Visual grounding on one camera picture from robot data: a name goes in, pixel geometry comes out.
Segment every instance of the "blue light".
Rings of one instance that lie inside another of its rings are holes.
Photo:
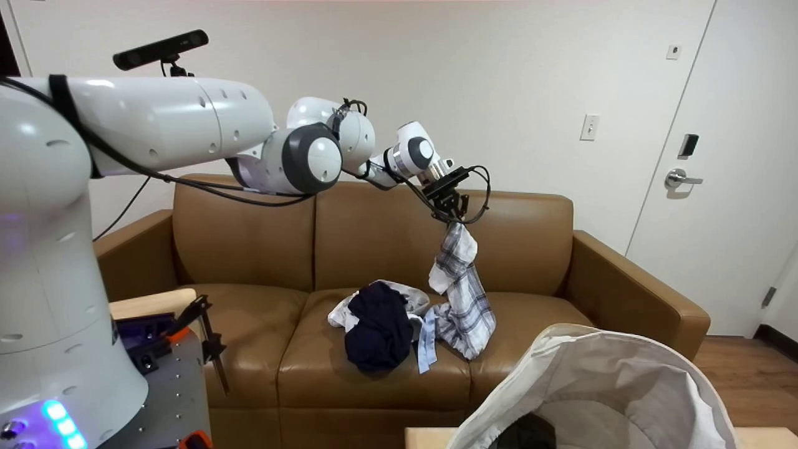
[[[59,421],[68,416],[68,408],[57,398],[45,401],[45,412],[52,421]]]
[[[87,443],[84,443],[84,439],[82,439],[80,433],[70,437],[70,439],[68,439],[68,447],[70,447],[70,449],[87,449]]]
[[[78,431],[78,426],[73,419],[63,419],[63,421],[57,421],[57,431],[59,431],[59,437],[70,437]]]

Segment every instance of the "plaid cloth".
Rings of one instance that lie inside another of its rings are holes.
[[[446,293],[446,303],[430,307],[423,322],[434,337],[443,338],[462,356],[473,358],[489,345],[496,318],[489,296],[479,282],[473,259],[477,240],[463,224],[454,224],[446,234],[443,250],[430,269],[430,286]],[[423,338],[420,358],[434,365],[434,342]]]

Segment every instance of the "wooden floor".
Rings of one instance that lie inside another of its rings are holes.
[[[711,337],[696,365],[736,426],[789,426],[798,433],[798,362],[756,338]]]

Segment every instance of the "laundry bag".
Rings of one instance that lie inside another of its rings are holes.
[[[449,447],[496,447],[523,416],[549,421],[559,449],[736,449],[723,398],[694,362],[578,323],[543,330]]]

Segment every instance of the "couch backrest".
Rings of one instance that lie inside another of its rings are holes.
[[[494,192],[492,210],[469,230],[486,288],[559,288],[572,259],[572,199]],[[382,276],[426,286],[443,231],[406,187],[382,192],[338,182],[317,196],[315,286],[358,286]]]
[[[231,177],[214,174],[188,179],[235,185]],[[175,187],[171,231],[176,259],[191,282],[312,288],[315,199],[291,206],[250,206]]]

